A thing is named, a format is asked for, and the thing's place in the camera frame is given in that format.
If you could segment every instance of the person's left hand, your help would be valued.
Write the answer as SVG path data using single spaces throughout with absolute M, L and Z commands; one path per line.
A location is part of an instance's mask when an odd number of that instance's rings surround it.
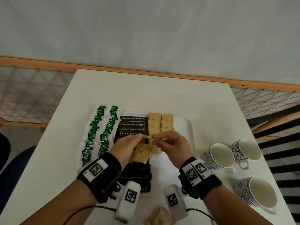
M 133 153 L 135 146 L 142 140 L 141 133 L 130 135 L 119 139 L 109 151 L 120 162 L 122 170 L 129 163 L 130 156 Z

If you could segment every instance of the mug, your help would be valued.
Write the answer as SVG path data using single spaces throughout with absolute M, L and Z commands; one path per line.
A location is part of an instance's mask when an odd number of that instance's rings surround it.
M 242 138 L 234 142 L 230 149 L 234 154 L 235 161 L 238 163 L 238 166 L 244 170 L 249 169 L 248 160 L 259 160 L 262 153 L 259 146 L 255 141 Z M 241 167 L 241 163 L 246 162 L 246 167 Z
M 277 196 L 272 185 L 260 177 L 250 177 L 238 180 L 233 185 L 234 193 L 253 207 L 276 214 Z
M 222 170 L 231 168 L 234 172 L 234 155 L 232 151 L 223 144 L 214 144 L 207 149 L 201 159 L 204 160 L 205 165 L 211 170 Z

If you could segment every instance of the mug rim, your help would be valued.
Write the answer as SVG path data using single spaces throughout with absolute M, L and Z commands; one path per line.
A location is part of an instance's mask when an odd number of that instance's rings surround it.
M 240 142 L 241 142 L 241 140 L 249 140 L 249 141 L 251 141 L 251 140 L 248 139 L 248 138 L 241 138 L 241 139 L 239 139 L 239 140 L 238 140 L 238 147 L 239 147 L 240 151 L 242 152 L 242 154 L 243 154 L 248 160 L 257 161 L 257 160 L 250 159 L 248 156 L 245 155 L 245 153 L 242 151 L 242 149 L 241 149 L 241 147 L 240 147 Z
M 252 180 L 253 178 L 258 178 L 258 179 L 261 179 L 261 180 L 263 180 L 263 181 L 266 181 L 266 180 L 263 179 L 263 178 L 261 178 L 261 177 L 259 177 L 259 176 L 253 176 L 253 177 L 250 177 L 250 179 L 249 179 L 249 192 L 250 192 L 251 196 L 253 197 L 254 201 L 255 201 L 257 204 L 259 204 L 259 205 L 260 205 L 261 207 L 263 207 L 263 208 L 268 208 L 268 207 L 266 207 L 266 206 L 263 206 L 261 203 L 259 203 L 259 202 L 256 200 L 256 198 L 253 196 L 253 193 L 252 193 L 251 187 L 250 187 L 251 180 Z M 275 192 L 275 197 L 276 197 L 276 204 L 274 205 L 274 207 L 271 207 L 271 208 L 275 208 L 275 206 L 276 206 L 277 203 L 278 203 L 278 198 L 277 198 L 276 192 Z
M 232 164 L 231 166 L 228 166 L 228 167 L 227 167 L 227 166 L 221 166 L 218 162 L 216 162 L 216 160 L 215 160 L 214 157 L 212 156 L 212 147 L 213 147 L 214 145 L 223 145 L 223 146 L 225 146 L 226 148 L 228 148 L 228 149 L 230 150 L 230 152 L 231 152 L 231 154 L 232 154 L 232 157 L 233 157 L 233 164 Z M 220 166 L 220 167 L 222 167 L 222 168 L 231 168 L 231 167 L 234 165 L 234 162 L 235 162 L 234 154 L 232 153 L 231 149 L 230 149 L 229 147 L 227 147 L 226 145 L 221 144 L 221 143 L 215 143 L 215 144 L 213 144 L 209 149 L 210 149 L 210 150 L 208 150 L 208 151 L 209 151 L 210 156 L 212 157 L 212 160 L 213 160 L 218 166 Z

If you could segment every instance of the white sensor device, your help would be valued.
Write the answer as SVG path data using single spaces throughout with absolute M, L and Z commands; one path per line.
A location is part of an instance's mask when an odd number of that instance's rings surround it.
M 134 181 L 129 181 L 122 189 L 124 189 L 123 195 L 120 198 L 117 211 L 114 213 L 113 218 L 126 224 L 134 215 L 137 200 L 141 192 L 141 186 Z
M 163 189 L 169 211 L 174 221 L 181 220 L 188 216 L 184 195 L 178 185 L 169 185 Z

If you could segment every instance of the wristband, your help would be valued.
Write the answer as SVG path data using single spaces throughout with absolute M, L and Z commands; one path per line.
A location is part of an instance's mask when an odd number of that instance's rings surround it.
M 203 200 L 212 188 L 222 185 L 222 181 L 205 166 L 201 159 L 189 158 L 179 169 L 179 180 L 184 190 L 193 198 Z
M 120 177 L 121 169 L 120 162 L 112 154 L 105 153 L 87 164 L 77 179 L 88 186 L 101 204 L 107 202 L 107 198 L 116 189 L 116 181 Z

